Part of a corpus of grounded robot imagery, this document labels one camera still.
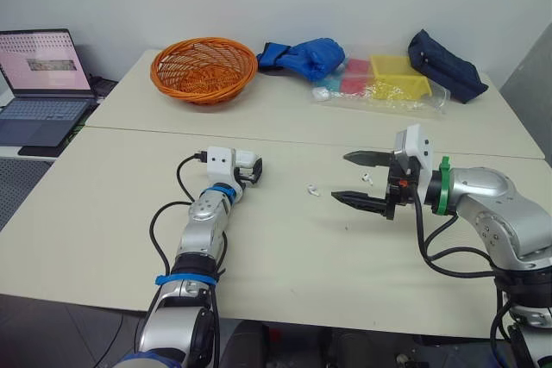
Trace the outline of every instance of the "laptop screen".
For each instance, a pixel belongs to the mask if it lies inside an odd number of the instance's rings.
[[[66,29],[0,32],[0,68],[16,96],[91,95]]]

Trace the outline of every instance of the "basket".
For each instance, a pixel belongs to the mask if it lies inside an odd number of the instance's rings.
[[[374,98],[419,100],[423,95],[431,96],[428,79],[412,69],[408,56],[372,55],[370,61]]]
[[[255,55],[241,43],[197,38],[160,52],[152,62],[150,77],[170,97],[212,105],[236,97],[256,72]]]

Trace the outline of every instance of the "table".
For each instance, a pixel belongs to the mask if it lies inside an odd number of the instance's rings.
[[[394,131],[382,135],[392,141]],[[209,145],[255,151],[265,167],[231,212],[228,271],[217,288],[222,317],[488,337],[492,281],[429,269],[417,252],[411,208],[397,208],[395,221],[387,221],[330,196],[332,190],[383,196],[386,168],[368,169],[370,187],[361,181],[367,169],[342,159],[357,147],[86,127],[0,233],[2,293],[145,310],[162,272],[149,221],[162,204],[183,199],[174,177],[178,162]],[[552,211],[552,175],[543,160],[459,154],[451,163],[501,170]],[[205,165],[186,165],[184,181],[197,195],[208,184]],[[309,195],[307,184],[321,196]],[[427,209],[424,219],[428,232],[443,222]],[[186,208],[175,207],[158,221],[171,261],[186,220]],[[465,221],[435,243],[435,249],[482,247]],[[463,271],[485,266],[462,255],[442,264]]]
[[[486,75],[489,89],[470,103],[450,102],[442,119],[427,120],[313,103],[299,78],[257,74],[235,100],[198,107],[162,95],[149,79],[158,51],[146,51],[86,125],[182,134],[390,149],[389,134],[420,122],[434,148],[543,159],[543,152]]]

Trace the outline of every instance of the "plastic bag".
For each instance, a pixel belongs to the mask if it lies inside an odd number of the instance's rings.
[[[324,105],[420,117],[443,114],[450,93],[410,67],[407,56],[348,57],[328,77],[314,83],[315,101]]]

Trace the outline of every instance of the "cable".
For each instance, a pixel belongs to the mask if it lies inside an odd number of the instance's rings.
[[[169,266],[169,261],[166,259],[165,254],[163,253],[163,249],[161,249],[161,246],[159,246],[159,243],[155,239],[155,222],[157,221],[157,218],[160,216],[161,213],[163,213],[166,209],[172,206],[176,205],[184,205],[184,206],[190,206],[191,203],[189,202],[170,202],[165,204],[163,207],[161,207],[157,212],[155,212],[154,217],[152,218],[152,221],[149,223],[149,238],[154,244],[155,250],[157,253],[161,256],[161,260],[163,260],[163,266],[165,266],[165,276],[168,276],[168,274],[171,272],[171,268]]]
[[[226,250],[228,249],[228,237],[226,237],[226,233],[223,232],[223,254],[221,254],[221,258],[218,260],[218,263],[216,264],[216,271],[219,271],[221,266],[223,265],[224,257],[226,256]]]
[[[481,256],[483,259],[485,259],[487,262],[489,262],[489,265],[492,263],[491,256],[486,254],[485,252],[482,252],[479,249],[476,249],[474,247],[451,247],[449,249],[445,249],[442,252],[436,253],[433,256],[428,256],[428,258],[431,261],[438,260],[440,258],[444,258],[445,256],[449,256],[451,253],[458,253],[458,252],[464,252],[464,253],[474,253],[479,256]]]
[[[508,365],[506,364],[506,362],[504,362],[504,360],[499,354],[499,349],[497,347],[497,328],[499,327],[499,324],[502,322],[502,318],[504,317],[504,315],[506,315],[508,310],[510,310],[512,304],[513,304],[513,301],[511,299],[508,299],[508,302],[506,302],[506,305],[500,308],[500,310],[494,316],[494,319],[492,320],[492,324],[491,324],[490,337],[491,337],[492,355],[494,355],[494,358],[497,360],[501,368],[507,368]]]
[[[141,326],[140,336],[144,332],[144,327],[146,326],[146,323],[147,323],[147,320],[149,319],[149,316],[152,314],[152,311],[154,310],[154,306],[157,303],[157,299],[159,298],[160,293],[161,293],[161,287],[159,287],[157,289],[157,292],[155,292],[155,295],[154,295],[154,299],[152,299],[152,302],[149,304],[149,308],[147,308],[146,316],[144,317],[144,323]],[[134,338],[134,342],[133,342],[133,350],[134,350],[135,353],[136,353],[136,350],[137,350],[137,348],[136,348],[136,334],[138,333],[138,327],[139,326],[140,326],[140,321],[138,321],[138,323],[136,324],[136,328],[135,328],[135,338]]]
[[[187,159],[183,159],[179,166],[176,167],[176,179],[178,180],[179,182],[179,186],[180,188],[182,189],[182,191],[188,196],[188,198],[190,199],[190,201],[193,203],[195,202],[196,200],[193,198],[193,196],[190,194],[190,191],[188,191],[186,189],[186,187],[184,186],[184,183],[182,183],[182,178],[180,177],[180,170],[182,170],[182,167],[184,166],[184,164],[186,164],[188,161],[192,161],[193,159],[199,159],[199,155],[197,154],[193,154],[191,155],[190,157],[188,157]]]
[[[433,241],[433,239],[435,239],[435,237],[437,237],[439,234],[444,232],[447,228],[449,228],[450,226],[455,224],[457,220],[458,220],[458,215],[455,214],[446,223],[442,224],[439,228],[437,228],[437,230],[435,232],[430,234],[424,242],[425,250],[428,250],[430,248],[430,243]]]
[[[138,327],[140,326],[140,322],[141,322],[141,320],[139,319],[138,322],[136,323],[135,337],[134,337],[134,339],[133,339],[133,341],[132,341],[132,352],[134,352],[134,353],[136,353],[136,337],[138,336]]]
[[[98,361],[96,361],[96,364],[94,364],[94,366],[92,368],[97,368],[97,366],[99,365],[100,362],[102,362],[102,359],[105,358],[105,356],[108,354],[108,352],[110,351],[111,347],[113,346],[113,343],[115,342],[115,340],[117,339],[117,335],[119,334],[119,332],[121,332],[121,327],[122,327],[122,319],[124,318],[124,314],[121,314],[121,320],[119,321],[119,327],[117,328],[116,332],[115,332],[115,335],[113,335],[113,339],[111,340],[110,344],[108,345],[107,349],[105,350],[105,352],[103,353],[103,355],[100,357],[100,359]]]
[[[417,245],[419,248],[420,253],[422,254],[423,260],[434,271],[437,271],[443,275],[450,276],[452,278],[491,278],[494,277],[493,271],[474,271],[474,272],[458,272],[458,271],[450,271],[448,269],[443,269],[440,266],[435,265],[432,263],[432,259],[430,256],[428,256],[427,249],[426,249],[426,242],[423,240],[423,212],[422,212],[422,203],[420,202],[420,197],[417,194],[417,187],[416,185],[411,185],[409,187],[411,191],[411,196],[414,199],[414,208],[416,210],[416,230],[417,230]],[[433,232],[433,239],[439,233],[441,233],[444,229],[448,228],[452,223],[454,223],[454,217],[453,219],[450,219],[447,223],[442,225],[440,228],[438,228],[435,232]],[[451,253],[457,253],[457,252],[471,252],[471,247],[454,247],[452,249],[447,249],[443,252],[440,252],[433,257],[437,256],[437,258],[442,258],[444,256],[447,256]]]
[[[213,315],[215,316],[215,352],[213,356],[213,368],[218,368],[220,353],[221,353],[221,332],[220,324],[218,320],[218,307],[216,305],[216,293],[215,286],[211,285],[210,289],[210,298],[213,306]]]
[[[503,299],[502,299],[502,291],[497,288],[497,313],[500,311],[500,309],[503,306]],[[505,339],[506,342],[511,343],[510,337],[506,333],[506,330],[504,329],[504,323],[502,322],[502,319],[500,319],[499,323],[499,331],[502,337]]]

